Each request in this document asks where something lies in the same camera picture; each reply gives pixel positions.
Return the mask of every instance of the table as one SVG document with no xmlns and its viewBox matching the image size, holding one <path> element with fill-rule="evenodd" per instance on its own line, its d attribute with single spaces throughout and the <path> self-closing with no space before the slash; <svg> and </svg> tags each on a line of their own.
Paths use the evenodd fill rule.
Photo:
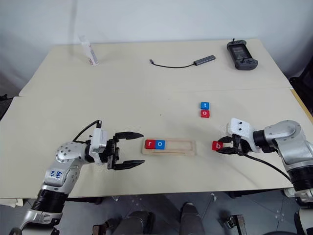
<svg viewBox="0 0 313 235">
<path fill-rule="evenodd" d="M 222 42 L 225 41 L 195 42 L 195 44 L 216 48 L 218 46 L 214 45 L 222 45 Z M 194 42 L 178 43 L 181 50 L 187 51 L 194 51 L 189 48 L 193 47 L 193 44 Z M 197 155 L 147 156 L 140 153 L 142 140 L 121 141 L 119 143 L 121 161 L 144 159 L 146 162 L 124 171 L 108 171 L 105 167 L 94 164 L 83 166 L 80 178 L 70 194 L 71 197 L 252 190 L 292 186 L 287 179 L 266 165 L 242 156 L 221 155 L 211 150 L 212 141 L 224 136 L 225 126 L 232 117 L 248 121 L 256 129 L 263 129 L 284 119 L 293 119 L 301 123 L 307 138 L 310 141 L 313 139 L 312 124 L 290 92 L 290 85 L 285 77 L 259 40 L 251 40 L 251 43 L 248 41 L 248 45 L 256 47 L 250 48 L 250 51 L 260 64 L 264 61 L 263 66 L 246 73 L 235 70 L 230 61 L 228 63 L 223 60 L 227 58 L 228 52 L 220 47 L 220 50 L 212 53 L 217 57 L 216 61 L 190 68 L 197 76 L 192 76 L 188 69 L 181 72 L 153 67 L 141 57 L 137 58 L 138 53 L 134 51 L 138 50 L 130 49 L 140 48 L 140 45 L 144 49 L 158 45 L 156 47 L 164 48 L 163 51 L 173 48 L 179 51 L 176 43 L 151 43 L 150 46 L 149 43 L 120 44 L 121 48 L 117 50 L 118 45 L 97 45 L 107 50 L 112 46 L 112 51 L 119 52 L 116 54 L 112 52 L 110 55 L 114 61 L 108 60 L 110 67 L 100 66 L 105 62 L 101 62 L 97 67 L 86 66 L 84 60 L 75 59 L 65 60 L 67 61 L 65 64 L 59 63 L 62 56 L 58 58 L 57 52 L 62 55 L 61 51 L 66 47 L 55 47 L 51 51 L 53 56 L 50 54 L 47 56 L 34 77 L 21 91 L 22 97 L 14 98 L 0 122 L 1 198 L 36 197 L 45 170 L 53 162 L 55 149 L 71 140 L 82 128 L 96 119 L 104 121 L 103 127 L 109 136 L 115 132 L 135 131 L 151 138 L 193 139 L 196 141 Z M 139 50 L 141 54 L 144 54 L 144 49 Z M 124 56 L 120 56 L 121 54 L 126 54 L 128 60 L 122 59 Z M 146 57 L 149 55 L 150 52 L 146 50 Z M 161 53 L 159 58 L 156 55 L 157 52 L 153 59 L 161 63 Z M 169 55 L 164 56 L 164 64 L 170 63 Z M 203 56 L 197 54 L 191 60 L 206 55 L 208 54 Z M 227 69 L 217 73 L 216 67 L 224 66 Z M 210 72 L 206 67 L 216 71 L 215 79 L 208 79 L 203 74 Z M 62 73 L 66 71 L 68 76 L 63 77 L 63 80 L 53 74 L 44 76 L 44 70 L 47 74 L 51 72 L 58 75 L 61 74 L 60 71 L 63 71 Z M 100 79 L 101 70 L 106 74 L 103 79 Z M 114 74 L 114 70 L 119 75 L 124 73 L 130 76 L 109 79 L 108 74 Z M 89 82 L 84 79 L 83 71 L 92 73 L 93 76 L 86 78 Z M 141 74 L 148 74 L 148 71 L 151 73 L 150 77 L 143 78 Z M 167 72 L 171 76 L 165 79 L 161 74 Z M 181 76 L 181 82 L 174 86 L 174 81 L 179 80 L 178 74 Z M 159 81 L 162 86 L 156 82 L 158 76 L 161 76 Z M 253 82 L 245 83 L 244 80 L 248 77 Z M 211 103 L 211 118 L 200 118 L 201 101 Z M 85 140 L 90 133 L 86 132 L 81 139 Z M 284 169 L 281 159 L 275 153 L 252 155 Z"/>
</svg>

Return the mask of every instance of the grey floor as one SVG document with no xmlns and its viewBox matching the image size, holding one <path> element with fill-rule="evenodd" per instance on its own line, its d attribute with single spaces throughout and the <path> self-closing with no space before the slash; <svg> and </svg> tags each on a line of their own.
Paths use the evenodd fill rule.
<svg viewBox="0 0 313 235">
<path fill-rule="evenodd" d="M 7 235 L 20 224 L 31 207 L 29 199 L 23 207 L 0 206 L 0 234 Z M 237 230 L 226 230 L 219 223 L 221 213 L 242 214 L 248 235 L 263 235 L 272 231 L 296 232 L 293 215 L 299 209 L 294 199 L 286 198 L 279 190 L 231 199 L 224 192 L 170 193 L 121 196 L 118 201 L 104 198 L 100 205 L 66 202 L 61 223 L 61 235 L 90 235 L 94 224 L 109 218 L 122 218 L 130 212 L 154 212 L 154 234 L 177 235 L 179 211 L 185 202 L 192 202 L 203 219 L 206 234 L 236 235 Z"/>
</svg>

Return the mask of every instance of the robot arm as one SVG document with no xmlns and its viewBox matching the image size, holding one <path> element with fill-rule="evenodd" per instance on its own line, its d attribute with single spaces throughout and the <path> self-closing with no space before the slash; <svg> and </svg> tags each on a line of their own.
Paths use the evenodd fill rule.
<svg viewBox="0 0 313 235">
<path fill-rule="evenodd" d="M 77 141 L 78 137 L 89 127 L 96 124 L 91 140 Z M 62 144 L 55 153 L 55 161 L 45 173 L 43 185 L 38 193 L 37 200 L 26 213 L 20 226 L 23 234 L 32 234 L 33 227 L 37 231 L 40 227 L 41 234 L 55 234 L 53 228 L 59 224 L 62 217 L 64 203 L 74 188 L 83 165 L 107 163 L 107 169 L 130 169 L 144 163 L 144 160 L 125 161 L 119 160 L 120 139 L 137 139 L 142 134 L 134 132 L 116 133 L 110 140 L 107 133 L 101 129 L 101 121 L 97 120 L 82 130 L 73 141 Z"/>
<path fill-rule="evenodd" d="M 295 189 L 295 199 L 302 207 L 296 214 L 296 227 L 301 234 L 313 231 L 313 144 L 306 140 L 299 123 L 291 120 L 255 130 L 249 123 L 232 118 L 227 137 L 233 147 L 218 150 L 225 154 L 246 155 L 248 152 L 277 152 Z"/>
</svg>

